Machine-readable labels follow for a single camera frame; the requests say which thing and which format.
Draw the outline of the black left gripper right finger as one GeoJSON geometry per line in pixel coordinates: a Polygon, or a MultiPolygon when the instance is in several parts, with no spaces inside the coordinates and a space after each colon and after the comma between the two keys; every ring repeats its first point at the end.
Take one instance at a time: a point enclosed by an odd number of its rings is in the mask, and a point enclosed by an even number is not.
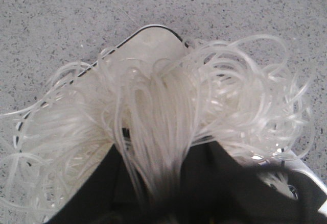
{"type": "Polygon", "coordinates": [[[181,223],[326,223],[326,189],[297,166],[242,166],[218,143],[190,149],[176,198],[181,223]]]}

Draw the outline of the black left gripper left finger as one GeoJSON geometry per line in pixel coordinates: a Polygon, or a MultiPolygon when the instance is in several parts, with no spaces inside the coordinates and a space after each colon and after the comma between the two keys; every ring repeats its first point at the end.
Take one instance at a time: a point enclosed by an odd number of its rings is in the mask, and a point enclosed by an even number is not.
{"type": "Polygon", "coordinates": [[[48,223],[92,223],[112,213],[140,210],[128,171],[115,146],[48,223]]]}

